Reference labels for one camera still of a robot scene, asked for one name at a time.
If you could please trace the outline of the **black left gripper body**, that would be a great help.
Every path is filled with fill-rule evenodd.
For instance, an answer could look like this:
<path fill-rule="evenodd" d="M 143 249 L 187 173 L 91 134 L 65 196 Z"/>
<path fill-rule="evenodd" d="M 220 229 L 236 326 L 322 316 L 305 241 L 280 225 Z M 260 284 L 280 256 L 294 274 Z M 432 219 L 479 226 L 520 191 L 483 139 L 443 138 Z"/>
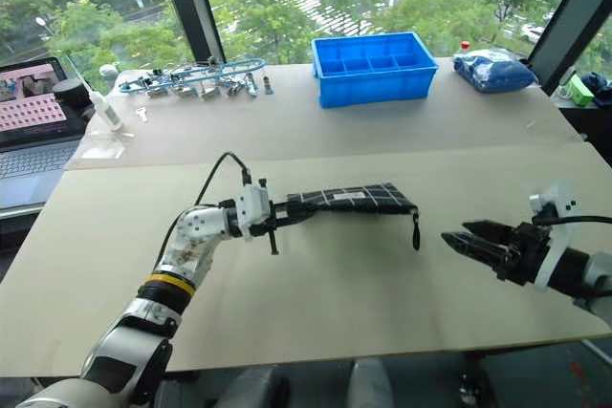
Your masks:
<path fill-rule="evenodd" d="M 289 225 L 290 218 L 286 215 L 286 205 L 284 203 L 270 202 L 270 215 L 261 223 L 249 227 L 250 235 L 253 238 L 267 236 L 270 243 L 271 255 L 278 255 L 275 232 L 286 225 Z"/>

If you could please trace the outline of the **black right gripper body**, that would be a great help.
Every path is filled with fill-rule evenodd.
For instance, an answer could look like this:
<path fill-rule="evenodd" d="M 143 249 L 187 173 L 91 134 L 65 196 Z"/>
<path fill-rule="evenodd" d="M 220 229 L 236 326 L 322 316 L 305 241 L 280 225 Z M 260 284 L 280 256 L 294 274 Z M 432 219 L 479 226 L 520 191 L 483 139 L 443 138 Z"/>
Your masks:
<path fill-rule="evenodd" d="M 533 284 L 549 251 L 551 228 L 528 223 L 504 226 L 498 244 L 506 254 L 497 267 L 496 277 L 519 286 Z"/>

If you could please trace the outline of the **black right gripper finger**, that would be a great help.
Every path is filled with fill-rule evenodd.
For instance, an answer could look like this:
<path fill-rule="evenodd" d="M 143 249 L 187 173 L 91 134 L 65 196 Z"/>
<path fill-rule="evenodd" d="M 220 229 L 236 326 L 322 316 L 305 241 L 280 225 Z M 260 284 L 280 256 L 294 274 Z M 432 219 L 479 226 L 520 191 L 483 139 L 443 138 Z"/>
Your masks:
<path fill-rule="evenodd" d="M 489 242 L 508 242 L 514 233 L 512 226 L 487 219 L 464 222 L 462 227 Z"/>
<path fill-rule="evenodd" d="M 508 255 L 505 247 L 467 232 L 443 232 L 441 237 L 456 253 L 476 260 L 490 268 L 502 264 Z"/>

